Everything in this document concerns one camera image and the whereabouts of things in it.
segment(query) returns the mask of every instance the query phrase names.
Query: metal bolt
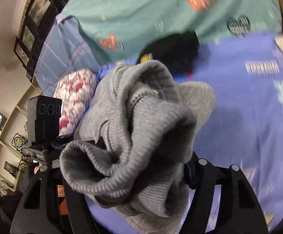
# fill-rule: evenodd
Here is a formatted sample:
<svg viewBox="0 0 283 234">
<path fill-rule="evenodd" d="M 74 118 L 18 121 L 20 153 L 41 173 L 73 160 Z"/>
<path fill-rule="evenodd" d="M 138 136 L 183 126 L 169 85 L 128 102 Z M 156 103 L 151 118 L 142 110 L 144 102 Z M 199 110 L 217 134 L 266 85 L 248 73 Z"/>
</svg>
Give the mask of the metal bolt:
<svg viewBox="0 0 283 234">
<path fill-rule="evenodd" d="M 206 165 L 208 163 L 208 161 L 206 161 L 205 159 L 199 159 L 199 164 L 201 165 Z"/>
<path fill-rule="evenodd" d="M 46 165 L 42 165 L 41 167 L 40 167 L 40 171 L 41 172 L 45 172 L 47 170 L 47 166 Z"/>
<path fill-rule="evenodd" d="M 231 168 L 232 168 L 234 171 L 236 171 L 236 172 L 240 170 L 240 167 L 237 166 L 236 164 L 233 164 L 233 165 L 231 166 Z"/>
</svg>

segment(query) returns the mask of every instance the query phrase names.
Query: red and white pillow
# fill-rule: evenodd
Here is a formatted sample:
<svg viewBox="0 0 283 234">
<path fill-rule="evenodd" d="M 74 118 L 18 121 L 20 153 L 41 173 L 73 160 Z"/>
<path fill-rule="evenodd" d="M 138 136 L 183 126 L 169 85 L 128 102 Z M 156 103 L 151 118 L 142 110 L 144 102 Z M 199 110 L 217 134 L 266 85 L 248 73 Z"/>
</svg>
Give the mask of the red and white pillow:
<svg viewBox="0 0 283 234">
<path fill-rule="evenodd" d="M 89 69 L 64 76 L 56 87 L 54 97 L 62 100 L 59 135 L 74 133 L 97 87 L 97 77 Z"/>
</svg>

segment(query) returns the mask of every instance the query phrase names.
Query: white shelf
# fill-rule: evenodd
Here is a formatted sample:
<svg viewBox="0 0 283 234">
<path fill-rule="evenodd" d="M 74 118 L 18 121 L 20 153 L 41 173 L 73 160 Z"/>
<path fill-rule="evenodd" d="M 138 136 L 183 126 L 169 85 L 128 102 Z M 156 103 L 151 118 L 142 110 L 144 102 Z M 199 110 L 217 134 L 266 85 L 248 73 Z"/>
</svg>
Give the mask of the white shelf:
<svg viewBox="0 0 283 234">
<path fill-rule="evenodd" d="M 27 122 L 28 100 L 40 94 L 41 89 L 38 87 L 36 79 L 33 78 L 33 83 L 15 106 L 0 135 L 0 182 L 1 180 L 5 180 L 10 186 L 14 187 L 9 187 L 12 191 L 17 188 L 21 172 L 19 171 L 17 177 L 14 178 L 4 169 L 4 164 L 5 161 L 7 161 L 14 166 L 18 166 L 21 161 L 22 154 L 12 146 L 11 142 L 16 133 L 27 138 L 27 132 L 25 131 L 24 125 Z"/>
</svg>

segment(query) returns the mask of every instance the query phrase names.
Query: teal fabric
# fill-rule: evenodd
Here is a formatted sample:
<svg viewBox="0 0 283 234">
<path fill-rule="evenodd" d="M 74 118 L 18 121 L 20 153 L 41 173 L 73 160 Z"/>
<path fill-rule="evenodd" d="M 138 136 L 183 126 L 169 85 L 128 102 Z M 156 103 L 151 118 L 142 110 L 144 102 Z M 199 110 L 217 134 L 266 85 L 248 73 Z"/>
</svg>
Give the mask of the teal fabric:
<svg viewBox="0 0 283 234">
<path fill-rule="evenodd" d="M 277 0 L 70 0 L 63 14 L 77 18 L 101 65 L 137 57 L 153 40 L 187 30 L 200 43 L 257 30 L 281 32 Z"/>
</svg>

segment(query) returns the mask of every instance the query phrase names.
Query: gray knit fabric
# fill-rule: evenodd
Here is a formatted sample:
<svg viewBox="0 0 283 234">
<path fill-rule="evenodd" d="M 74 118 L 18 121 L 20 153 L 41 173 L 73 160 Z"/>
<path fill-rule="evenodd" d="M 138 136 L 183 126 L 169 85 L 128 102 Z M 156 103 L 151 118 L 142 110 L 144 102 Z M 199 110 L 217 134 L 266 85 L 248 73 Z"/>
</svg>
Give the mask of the gray knit fabric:
<svg viewBox="0 0 283 234">
<path fill-rule="evenodd" d="M 158 61 L 120 64 L 60 156 L 68 184 L 114 207 L 140 233 L 175 234 L 188 201 L 183 168 L 215 106 L 205 83 L 175 84 Z M 103 137 L 107 151 L 83 142 Z"/>
</svg>

